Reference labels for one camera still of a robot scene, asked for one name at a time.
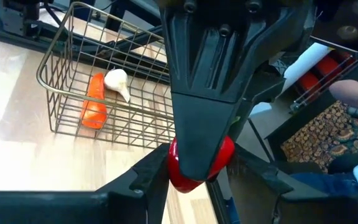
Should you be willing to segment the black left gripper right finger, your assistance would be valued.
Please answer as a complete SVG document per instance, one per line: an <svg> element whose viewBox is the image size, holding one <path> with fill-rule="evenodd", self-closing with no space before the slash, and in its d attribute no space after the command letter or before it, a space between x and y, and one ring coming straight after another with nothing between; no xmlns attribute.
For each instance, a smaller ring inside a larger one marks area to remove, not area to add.
<svg viewBox="0 0 358 224"><path fill-rule="evenodd" d="M358 223L358 196L322 193L239 145L227 176L241 223Z"/></svg>

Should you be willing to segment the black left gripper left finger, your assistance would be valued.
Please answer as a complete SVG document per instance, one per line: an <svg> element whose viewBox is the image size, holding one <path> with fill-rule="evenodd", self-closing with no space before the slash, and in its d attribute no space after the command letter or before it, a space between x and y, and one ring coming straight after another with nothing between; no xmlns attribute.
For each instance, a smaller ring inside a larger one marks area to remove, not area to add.
<svg viewBox="0 0 358 224"><path fill-rule="evenodd" d="M161 144L95 191L0 191L0 223L161 223L169 147Z"/></svg>

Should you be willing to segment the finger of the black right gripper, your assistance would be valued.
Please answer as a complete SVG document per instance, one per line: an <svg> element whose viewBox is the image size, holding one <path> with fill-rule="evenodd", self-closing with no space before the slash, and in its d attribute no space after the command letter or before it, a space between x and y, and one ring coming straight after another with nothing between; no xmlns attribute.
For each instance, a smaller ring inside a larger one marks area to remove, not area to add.
<svg viewBox="0 0 358 224"><path fill-rule="evenodd" d="M255 73L300 48L312 1L160 1L180 172L206 180Z"/></svg>
<svg viewBox="0 0 358 224"><path fill-rule="evenodd" d="M252 76L233 122L234 142L240 136L250 115L271 108L270 103L281 94L285 80L278 72L259 72Z"/></svg>

